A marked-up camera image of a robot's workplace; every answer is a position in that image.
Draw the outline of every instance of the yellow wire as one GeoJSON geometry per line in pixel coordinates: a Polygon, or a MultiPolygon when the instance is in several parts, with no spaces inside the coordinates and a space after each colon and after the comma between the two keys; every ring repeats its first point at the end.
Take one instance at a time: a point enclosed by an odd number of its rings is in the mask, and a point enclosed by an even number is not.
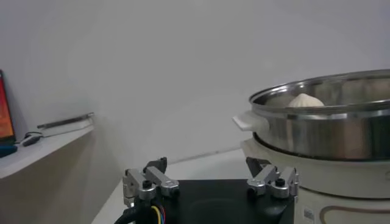
{"type": "Polygon", "coordinates": [[[152,209],[154,209],[154,211],[157,213],[157,219],[158,219],[158,224],[161,224],[161,213],[160,213],[160,210],[158,210],[158,208],[156,206],[152,206],[152,209]]]}

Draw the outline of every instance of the screw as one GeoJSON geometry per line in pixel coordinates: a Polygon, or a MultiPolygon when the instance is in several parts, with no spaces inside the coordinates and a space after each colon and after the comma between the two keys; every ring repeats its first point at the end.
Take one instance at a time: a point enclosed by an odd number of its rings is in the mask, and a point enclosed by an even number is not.
{"type": "Polygon", "coordinates": [[[152,182],[150,180],[144,180],[142,182],[142,188],[143,189],[149,189],[152,187],[152,182]]]}

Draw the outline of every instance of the cable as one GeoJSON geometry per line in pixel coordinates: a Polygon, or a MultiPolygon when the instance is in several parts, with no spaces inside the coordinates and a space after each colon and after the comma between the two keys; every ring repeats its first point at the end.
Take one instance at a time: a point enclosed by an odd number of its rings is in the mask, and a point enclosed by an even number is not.
{"type": "Polygon", "coordinates": [[[161,213],[163,214],[163,217],[164,217],[164,218],[163,218],[163,220],[164,220],[163,223],[165,223],[165,220],[166,220],[166,219],[165,219],[165,218],[166,218],[166,216],[165,216],[165,209],[164,209],[163,206],[159,206],[159,208],[160,208],[161,213]]]}
{"type": "Polygon", "coordinates": [[[157,213],[158,224],[161,224],[161,213],[160,213],[160,210],[156,206],[154,206],[154,205],[151,208],[157,213]]]}

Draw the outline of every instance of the steamed bun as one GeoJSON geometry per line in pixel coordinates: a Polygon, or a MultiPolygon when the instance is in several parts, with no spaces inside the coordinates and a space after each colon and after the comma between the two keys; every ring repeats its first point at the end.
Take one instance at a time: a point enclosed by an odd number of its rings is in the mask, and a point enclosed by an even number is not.
{"type": "Polygon", "coordinates": [[[289,104],[288,107],[323,107],[324,103],[321,100],[301,93],[295,97],[289,104]]]}

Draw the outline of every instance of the white wall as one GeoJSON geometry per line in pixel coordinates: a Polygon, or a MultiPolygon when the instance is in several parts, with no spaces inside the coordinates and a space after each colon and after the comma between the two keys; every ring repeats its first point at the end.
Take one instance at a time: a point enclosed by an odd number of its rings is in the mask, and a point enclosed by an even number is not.
{"type": "Polygon", "coordinates": [[[93,150],[112,159],[95,156],[92,170],[114,165],[105,187],[89,190],[107,195],[127,167],[236,147],[247,135],[230,118],[255,91],[386,68],[389,9],[382,0],[4,1],[0,68],[19,134],[96,113],[93,150]]]}

